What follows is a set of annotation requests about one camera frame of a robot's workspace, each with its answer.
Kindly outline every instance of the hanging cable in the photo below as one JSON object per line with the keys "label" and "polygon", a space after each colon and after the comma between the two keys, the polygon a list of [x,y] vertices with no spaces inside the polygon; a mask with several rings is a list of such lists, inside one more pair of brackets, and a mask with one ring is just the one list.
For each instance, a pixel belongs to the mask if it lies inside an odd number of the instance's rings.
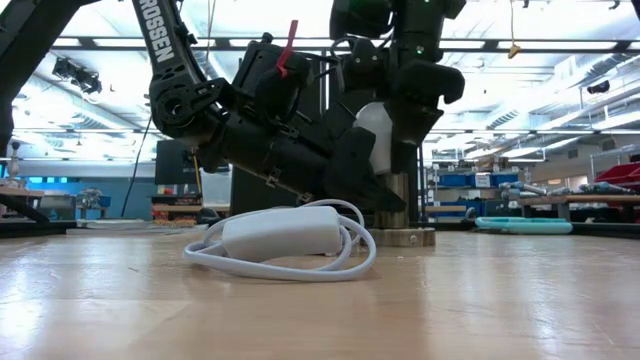
{"label": "hanging cable", "polygon": [[511,49],[509,49],[509,55],[507,57],[509,59],[513,59],[522,48],[516,45],[516,34],[515,34],[515,16],[513,10],[513,2],[515,0],[509,0],[509,8],[511,10]]}
{"label": "hanging cable", "polygon": [[207,15],[209,16],[207,23],[207,52],[205,53],[205,60],[209,61],[209,51],[211,49],[211,30],[213,28],[213,14],[216,11],[216,3],[217,0],[213,0],[213,5],[211,4],[211,0],[207,0]]}
{"label": "hanging cable", "polygon": [[133,176],[131,177],[131,182],[129,182],[129,189],[127,190],[127,195],[124,197],[124,204],[122,204],[122,212],[120,213],[120,217],[124,217],[124,212],[127,209],[127,202],[129,201],[129,195],[131,195],[131,189],[133,189],[133,182],[136,180],[136,173],[138,172],[138,164],[140,163],[140,154],[142,154],[142,147],[144,146],[144,140],[147,138],[147,134],[149,133],[149,127],[151,126],[151,119],[149,117],[149,122],[147,123],[147,128],[144,130],[144,135],[142,136],[142,142],[140,143],[140,149],[138,149],[138,156],[136,156],[136,164],[133,167]]}

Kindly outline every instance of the white power adapter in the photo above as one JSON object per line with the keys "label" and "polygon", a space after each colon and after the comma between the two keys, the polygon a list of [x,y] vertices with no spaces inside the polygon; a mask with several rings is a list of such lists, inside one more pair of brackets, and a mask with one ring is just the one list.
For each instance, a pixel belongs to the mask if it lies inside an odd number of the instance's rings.
{"label": "white power adapter", "polygon": [[[353,210],[360,223],[341,216],[328,206]],[[352,240],[347,228],[357,236]],[[221,233],[220,241],[211,241]],[[369,256],[360,265],[342,270],[351,248],[360,238]],[[332,263],[313,270],[299,270],[262,264],[287,256],[338,253]],[[320,200],[299,208],[272,209],[237,215],[216,223],[202,242],[188,245],[184,257],[194,263],[239,276],[296,281],[345,281],[364,274],[373,265],[376,245],[364,228],[362,214],[342,200]]]}

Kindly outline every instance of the metal cylinder base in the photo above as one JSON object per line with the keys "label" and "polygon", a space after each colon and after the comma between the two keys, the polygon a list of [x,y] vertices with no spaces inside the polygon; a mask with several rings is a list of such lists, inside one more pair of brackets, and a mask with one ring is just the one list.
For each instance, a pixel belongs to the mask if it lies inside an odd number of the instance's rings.
{"label": "metal cylinder base", "polygon": [[426,247],[435,246],[436,231],[424,229],[369,229],[378,246]]}

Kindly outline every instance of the ceiling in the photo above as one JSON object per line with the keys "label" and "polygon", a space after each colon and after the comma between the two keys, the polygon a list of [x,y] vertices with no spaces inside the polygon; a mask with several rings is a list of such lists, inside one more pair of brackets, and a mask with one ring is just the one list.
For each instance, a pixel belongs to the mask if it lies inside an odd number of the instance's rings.
{"label": "ceiling", "polygon": [[[6,3],[6,0],[0,1],[0,8]],[[259,37],[265,31],[286,37],[292,19],[300,20],[299,37],[326,38],[331,3],[331,0],[217,0],[211,38]],[[640,23],[631,3],[622,1],[617,9],[609,10],[612,5],[612,1],[531,0],[525,9],[522,1],[516,1],[513,32],[515,38],[521,40],[638,39]],[[207,37],[207,6],[207,0],[187,0],[181,12],[188,28],[201,39]],[[506,0],[469,0],[456,20],[445,21],[443,38],[509,40],[511,11],[510,2]],[[108,37],[117,41],[118,38],[140,38],[141,32],[130,1],[103,0],[81,8],[62,37],[60,44],[75,41],[74,37]],[[601,44],[582,42],[579,45],[588,48]],[[243,52],[214,50],[212,54],[211,67],[231,80]],[[75,86],[60,81],[51,73],[59,57],[99,73],[102,93],[83,97]],[[640,110],[636,104],[640,90],[635,91],[635,87],[640,89],[637,82],[640,72],[634,56],[611,59],[609,55],[522,53],[508,59],[504,53],[449,52],[441,63],[460,69],[467,87],[462,100],[442,106],[446,114],[436,129],[548,130],[568,126],[585,129],[608,117]],[[142,140],[141,131],[150,116],[144,98],[150,78],[148,56],[135,47],[130,50],[54,47],[14,102],[16,127],[84,131],[134,129],[137,132],[18,133],[17,139],[27,144],[21,150],[26,155],[22,156],[135,157]],[[611,83],[609,92],[597,95],[586,92],[586,86],[605,79]],[[624,97],[612,101],[616,95]],[[585,114],[585,108],[591,111]],[[634,126],[631,121],[624,123],[625,128]],[[146,139],[143,159],[155,157],[155,142],[162,138],[160,134],[151,134]],[[522,134],[434,134],[427,138],[426,148],[447,156],[452,151],[457,154],[458,149],[470,152],[478,147],[501,146],[507,151],[530,141],[539,139]]]}

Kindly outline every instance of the wooden floor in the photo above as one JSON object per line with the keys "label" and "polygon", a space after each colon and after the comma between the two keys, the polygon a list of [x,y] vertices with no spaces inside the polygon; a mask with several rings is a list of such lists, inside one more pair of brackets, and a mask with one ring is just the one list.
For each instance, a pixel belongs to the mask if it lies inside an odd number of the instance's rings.
{"label": "wooden floor", "polygon": [[0,240],[0,359],[640,359],[638,241],[438,233],[299,284],[190,266],[193,238]]}

